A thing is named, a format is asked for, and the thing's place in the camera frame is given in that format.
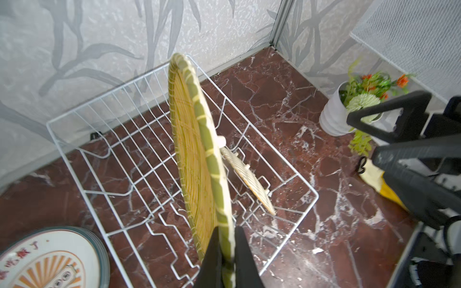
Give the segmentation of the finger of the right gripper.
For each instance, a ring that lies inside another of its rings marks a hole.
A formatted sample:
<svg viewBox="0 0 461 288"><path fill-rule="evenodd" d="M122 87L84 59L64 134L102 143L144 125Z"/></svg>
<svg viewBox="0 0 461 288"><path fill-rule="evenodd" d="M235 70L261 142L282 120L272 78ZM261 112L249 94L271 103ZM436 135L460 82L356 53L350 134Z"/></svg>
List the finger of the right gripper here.
<svg viewBox="0 0 461 288"><path fill-rule="evenodd" d="M427 91L414 91L349 113L346 123L388 144L420 139L432 99Z"/></svg>

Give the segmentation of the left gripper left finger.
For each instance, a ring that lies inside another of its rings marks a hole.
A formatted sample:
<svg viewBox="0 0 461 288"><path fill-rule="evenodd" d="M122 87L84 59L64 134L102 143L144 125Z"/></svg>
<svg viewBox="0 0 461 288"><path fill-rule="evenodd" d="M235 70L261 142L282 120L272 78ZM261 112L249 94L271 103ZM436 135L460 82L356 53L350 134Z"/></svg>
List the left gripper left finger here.
<svg viewBox="0 0 461 288"><path fill-rule="evenodd" d="M193 288L222 287L222 251L220 248L218 227L215 227Z"/></svg>

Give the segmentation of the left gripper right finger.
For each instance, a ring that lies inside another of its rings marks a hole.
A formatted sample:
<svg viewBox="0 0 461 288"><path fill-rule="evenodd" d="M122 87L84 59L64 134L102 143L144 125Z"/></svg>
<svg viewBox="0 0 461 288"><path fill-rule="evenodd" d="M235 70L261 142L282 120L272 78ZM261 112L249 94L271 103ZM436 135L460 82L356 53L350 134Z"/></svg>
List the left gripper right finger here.
<svg viewBox="0 0 461 288"><path fill-rule="evenodd" d="M264 288L253 259L244 229L235 228L235 268L237 288Z"/></svg>

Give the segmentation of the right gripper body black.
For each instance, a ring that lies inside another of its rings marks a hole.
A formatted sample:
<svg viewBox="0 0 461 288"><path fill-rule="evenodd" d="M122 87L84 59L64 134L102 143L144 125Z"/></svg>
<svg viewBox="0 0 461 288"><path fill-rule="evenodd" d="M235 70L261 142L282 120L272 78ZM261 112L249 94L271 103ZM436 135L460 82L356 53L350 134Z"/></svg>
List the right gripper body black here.
<svg viewBox="0 0 461 288"><path fill-rule="evenodd" d="M452 97L442 114L433 115L426 113L430 100L430 95L405 95L370 108L371 114L402 109L395 131L371 127L371 135L387 142L376 148L372 163L383 170L386 184L409 212L439 230L449 219L443 209L461 211L461 191L444 187L404 161L420 160L437 175L461 174L461 98Z"/></svg>

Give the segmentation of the green woven plate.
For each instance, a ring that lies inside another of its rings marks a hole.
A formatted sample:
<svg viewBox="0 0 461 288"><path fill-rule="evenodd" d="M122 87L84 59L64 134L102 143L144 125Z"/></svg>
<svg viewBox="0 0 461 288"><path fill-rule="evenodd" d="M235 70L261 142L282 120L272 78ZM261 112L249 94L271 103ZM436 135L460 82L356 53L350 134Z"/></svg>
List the green woven plate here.
<svg viewBox="0 0 461 288"><path fill-rule="evenodd" d="M168 72L170 120L188 222L200 260L217 232L226 288L236 286L235 230L215 124L196 72L176 53Z"/></svg>

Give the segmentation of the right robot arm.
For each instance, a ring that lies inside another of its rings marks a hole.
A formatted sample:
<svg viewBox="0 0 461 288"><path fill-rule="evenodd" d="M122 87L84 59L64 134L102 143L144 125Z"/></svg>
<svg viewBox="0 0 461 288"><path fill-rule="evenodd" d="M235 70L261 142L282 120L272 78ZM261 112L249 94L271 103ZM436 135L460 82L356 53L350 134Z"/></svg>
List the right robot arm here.
<svg viewBox="0 0 461 288"><path fill-rule="evenodd" d="M351 112L347 123L384 141L361 157L362 180L420 225L391 277L392 288L461 285L461 99L430 114L432 96L415 91Z"/></svg>

